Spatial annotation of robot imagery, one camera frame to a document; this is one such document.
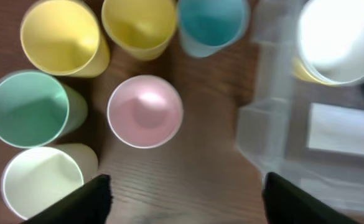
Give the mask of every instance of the stacked cups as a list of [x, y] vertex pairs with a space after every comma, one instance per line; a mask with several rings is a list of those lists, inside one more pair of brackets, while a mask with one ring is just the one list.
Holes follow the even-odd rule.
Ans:
[[295, 74], [330, 86], [364, 83], [364, 0], [310, 0], [297, 25]]
[[[250, 7], [246, 0], [105, 0], [106, 33], [138, 60], [154, 60], [167, 48], [179, 21], [184, 51], [208, 57], [241, 39]], [[91, 78], [103, 73], [110, 51], [91, 9], [79, 0], [41, 0], [26, 12], [21, 45], [39, 70], [12, 72], [0, 80], [0, 139], [27, 149], [2, 175], [6, 205], [29, 219], [87, 183], [98, 170], [88, 146], [45, 146], [80, 127], [88, 115], [83, 97], [48, 75]], [[171, 140], [183, 120], [177, 90], [153, 75], [115, 88], [107, 106], [112, 132], [136, 148]]]

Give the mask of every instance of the transparent box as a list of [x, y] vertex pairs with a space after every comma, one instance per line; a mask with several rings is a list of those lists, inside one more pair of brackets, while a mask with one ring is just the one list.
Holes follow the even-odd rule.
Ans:
[[256, 92], [239, 110], [236, 146], [264, 177], [276, 172], [337, 210], [364, 213], [364, 157], [306, 147], [311, 103], [364, 110], [359, 87], [329, 87], [292, 74], [296, 24], [307, 0], [260, 0], [252, 41], [260, 46]]

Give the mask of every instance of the blue cup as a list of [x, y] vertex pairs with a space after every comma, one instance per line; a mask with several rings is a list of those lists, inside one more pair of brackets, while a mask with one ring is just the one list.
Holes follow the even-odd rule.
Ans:
[[178, 13], [182, 48], [200, 58], [242, 38], [250, 6], [246, 0], [179, 0]]

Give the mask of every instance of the mint green cup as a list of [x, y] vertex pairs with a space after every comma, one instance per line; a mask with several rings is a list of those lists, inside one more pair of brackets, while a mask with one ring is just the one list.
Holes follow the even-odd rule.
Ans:
[[85, 121], [83, 97], [54, 77], [21, 70], [0, 80], [0, 139], [14, 147], [39, 147]]

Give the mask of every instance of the wooden table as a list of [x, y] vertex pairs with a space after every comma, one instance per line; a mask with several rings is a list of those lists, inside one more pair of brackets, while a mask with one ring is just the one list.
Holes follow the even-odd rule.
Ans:
[[[33, 2], [0, 0], [0, 78], [33, 68], [19, 40], [21, 19]], [[102, 2], [87, 4], [100, 15]], [[108, 223], [266, 223], [259, 174], [234, 146], [237, 108], [253, 94], [257, 50], [248, 36], [216, 55], [194, 59], [183, 53], [176, 35], [152, 62], [137, 61], [109, 41], [111, 63], [104, 74], [59, 78], [85, 97], [89, 116], [58, 142], [90, 146], [98, 155], [100, 173], [111, 175], [114, 202]], [[111, 92], [140, 74], [170, 81], [184, 104], [180, 131], [155, 149], [123, 144], [105, 118]], [[0, 180], [6, 163], [20, 151], [0, 141]], [[20, 221], [0, 192], [0, 223]]]

